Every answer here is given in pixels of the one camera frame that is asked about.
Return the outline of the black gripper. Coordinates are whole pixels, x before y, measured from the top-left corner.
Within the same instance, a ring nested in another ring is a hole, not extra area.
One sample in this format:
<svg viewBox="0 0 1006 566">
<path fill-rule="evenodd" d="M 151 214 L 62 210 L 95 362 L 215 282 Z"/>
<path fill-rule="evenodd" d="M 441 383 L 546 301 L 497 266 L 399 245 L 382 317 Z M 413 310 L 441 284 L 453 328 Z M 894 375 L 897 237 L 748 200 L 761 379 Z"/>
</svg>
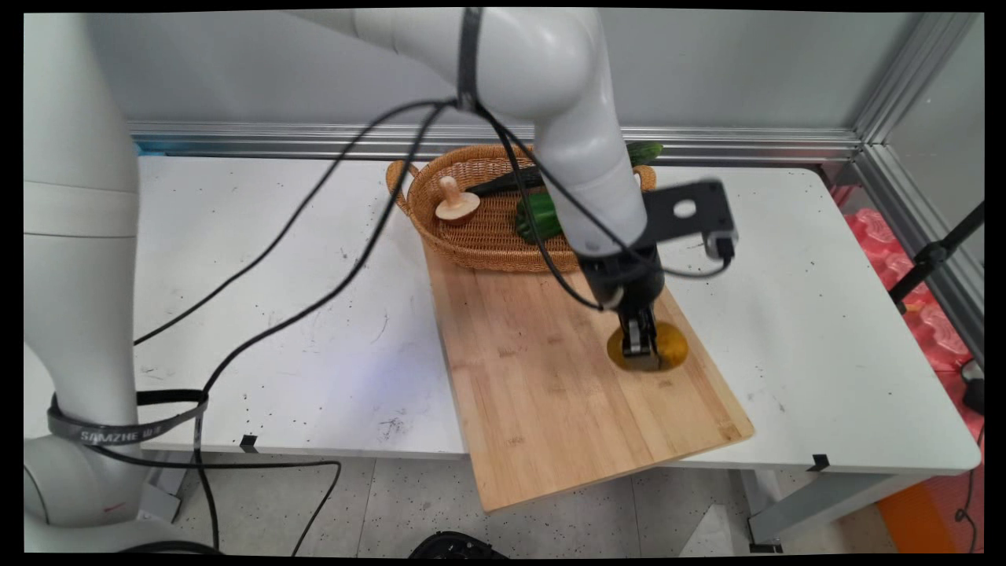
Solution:
<svg viewBox="0 0 1006 566">
<path fill-rule="evenodd" d="M 622 331 L 618 345 L 619 366 L 625 370 L 653 373 L 662 366 L 653 306 L 664 290 L 664 273 L 657 247 L 633 250 L 636 255 L 582 255 L 579 267 L 597 304 L 618 312 Z"/>
</svg>

